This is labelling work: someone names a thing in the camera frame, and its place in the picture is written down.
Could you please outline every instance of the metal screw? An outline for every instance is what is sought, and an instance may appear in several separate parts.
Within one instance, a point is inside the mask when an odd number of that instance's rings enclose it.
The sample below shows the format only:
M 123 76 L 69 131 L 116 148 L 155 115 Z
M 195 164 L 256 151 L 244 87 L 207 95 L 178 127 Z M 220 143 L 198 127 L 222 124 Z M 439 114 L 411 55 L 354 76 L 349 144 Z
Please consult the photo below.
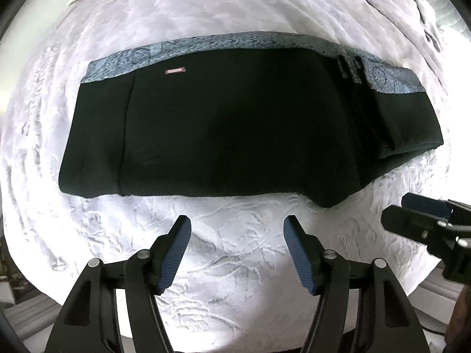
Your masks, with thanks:
M 464 248 L 468 246 L 468 242 L 465 239 L 458 239 L 457 243 Z
M 324 257 L 329 260 L 333 260 L 337 257 L 337 252 L 335 252 L 333 249 L 326 249 L 324 251 Z
M 89 261 L 89 267 L 90 267 L 90 268 L 95 268 L 95 267 L 97 267 L 99 264 L 100 264 L 100 259 L 97 259 L 96 257 L 94 257 L 93 259 L 91 259 L 91 260 Z
M 386 261 L 383 259 L 376 259 L 374 261 L 374 265 L 376 265 L 378 268 L 386 268 Z
M 138 259 L 147 259 L 150 256 L 150 251 L 148 249 L 142 249 L 137 253 Z

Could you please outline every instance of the wrinkled bedding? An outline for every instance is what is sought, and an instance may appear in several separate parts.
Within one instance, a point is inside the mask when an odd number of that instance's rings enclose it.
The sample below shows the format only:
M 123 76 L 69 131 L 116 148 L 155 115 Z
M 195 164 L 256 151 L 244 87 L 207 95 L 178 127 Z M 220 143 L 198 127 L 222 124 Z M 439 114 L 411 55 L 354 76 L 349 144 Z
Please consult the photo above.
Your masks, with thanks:
M 445 144 L 377 179 L 339 205 L 296 194 L 237 198 L 84 199 L 57 179 L 80 80 L 92 60 L 192 36 L 245 31 L 319 36 L 415 72 Z M 11 256 L 32 284 L 63 303 L 92 257 L 105 263 L 150 247 L 179 214 L 193 234 L 173 285 L 157 303 L 177 351 L 273 352 L 299 347 L 317 299 L 302 287 L 283 240 L 295 214 L 344 257 L 383 257 L 410 293 L 437 264 L 423 246 L 382 230 L 380 215 L 406 192 L 440 198 L 450 164 L 443 57 L 413 0 L 80 0 L 31 57 L 10 100 L 0 183 Z M 118 293 L 121 333 L 130 336 Z M 354 323 L 349 313 L 346 327 Z

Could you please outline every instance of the cable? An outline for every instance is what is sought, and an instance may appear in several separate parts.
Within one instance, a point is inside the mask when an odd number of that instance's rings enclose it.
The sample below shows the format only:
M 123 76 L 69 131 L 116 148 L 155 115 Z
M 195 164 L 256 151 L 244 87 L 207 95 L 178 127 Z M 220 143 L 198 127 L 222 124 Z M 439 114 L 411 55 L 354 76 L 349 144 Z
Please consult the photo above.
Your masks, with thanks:
M 428 328 L 426 328 L 425 326 L 423 326 L 422 324 L 421 324 L 421 327 L 422 327 L 423 330 L 425 330 L 425 331 L 428 332 L 428 333 L 432 333 L 432 334 L 434 334 L 434 335 L 439 335 L 439 336 L 444 336 L 444 335 L 445 335 L 444 332 L 439 332 L 439 331 L 437 331 L 437 330 L 428 329 Z

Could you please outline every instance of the pink label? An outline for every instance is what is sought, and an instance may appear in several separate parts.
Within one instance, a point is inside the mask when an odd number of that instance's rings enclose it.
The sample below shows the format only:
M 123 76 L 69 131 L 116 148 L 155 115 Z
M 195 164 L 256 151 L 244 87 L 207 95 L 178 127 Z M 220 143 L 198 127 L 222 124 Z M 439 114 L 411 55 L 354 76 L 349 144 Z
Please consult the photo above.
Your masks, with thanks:
M 183 73 L 187 71 L 184 67 L 183 68 L 176 68 L 176 69 L 169 69 L 165 71 L 165 74 L 173 74 L 173 73 Z

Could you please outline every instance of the blue rubber pad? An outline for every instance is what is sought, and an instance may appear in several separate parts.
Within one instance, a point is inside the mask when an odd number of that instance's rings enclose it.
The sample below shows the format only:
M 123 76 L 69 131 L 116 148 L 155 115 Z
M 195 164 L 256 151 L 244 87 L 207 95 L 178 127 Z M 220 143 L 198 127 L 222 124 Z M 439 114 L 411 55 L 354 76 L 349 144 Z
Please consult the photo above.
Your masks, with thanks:
M 443 201 L 434 200 L 425 196 L 408 193 L 402 197 L 401 205 L 409 210 L 444 219 L 449 219 L 451 216 L 451 209 Z
M 173 283 L 173 279 L 177 274 L 181 259 L 185 253 L 191 237 L 191 222 L 187 219 L 178 230 L 175 239 L 169 251 L 162 261 L 162 275 L 157 283 L 159 291 L 162 293 Z
M 316 284 L 312 279 L 312 265 L 289 218 L 286 218 L 284 221 L 283 234 L 296 271 L 298 271 L 302 286 L 305 287 L 310 294 L 314 294 Z

